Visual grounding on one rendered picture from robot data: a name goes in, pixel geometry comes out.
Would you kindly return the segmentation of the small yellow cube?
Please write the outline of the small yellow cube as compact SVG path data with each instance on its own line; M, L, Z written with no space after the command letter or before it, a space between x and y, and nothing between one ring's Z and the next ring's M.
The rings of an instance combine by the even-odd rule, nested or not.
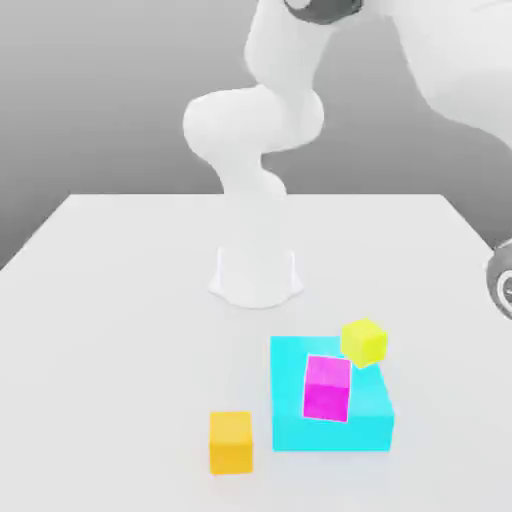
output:
M341 353L358 369L382 362L386 357L387 347L387 333L368 318L342 327Z

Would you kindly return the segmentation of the small magenta cube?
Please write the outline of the small magenta cube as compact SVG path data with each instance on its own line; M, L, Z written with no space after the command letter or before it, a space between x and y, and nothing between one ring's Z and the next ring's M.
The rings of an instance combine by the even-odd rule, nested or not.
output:
M310 354L306 360L302 414L305 418L345 423L351 392L351 363Z

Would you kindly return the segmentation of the small orange cube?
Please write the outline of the small orange cube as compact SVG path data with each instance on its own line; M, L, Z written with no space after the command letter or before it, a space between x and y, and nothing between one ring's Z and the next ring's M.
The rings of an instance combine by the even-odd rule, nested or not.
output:
M209 465L213 475L253 471L252 417L248 411L214 411L209 423Z

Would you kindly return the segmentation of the large cyan box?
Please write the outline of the large cyan box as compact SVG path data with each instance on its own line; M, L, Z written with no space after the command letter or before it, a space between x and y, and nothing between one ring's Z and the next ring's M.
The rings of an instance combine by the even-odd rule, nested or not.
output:
M270 340L272 447L279 451L388 451L395 414L377 365L353 369L348 420L303 416L309 356L343 357L338 336L273 336Z

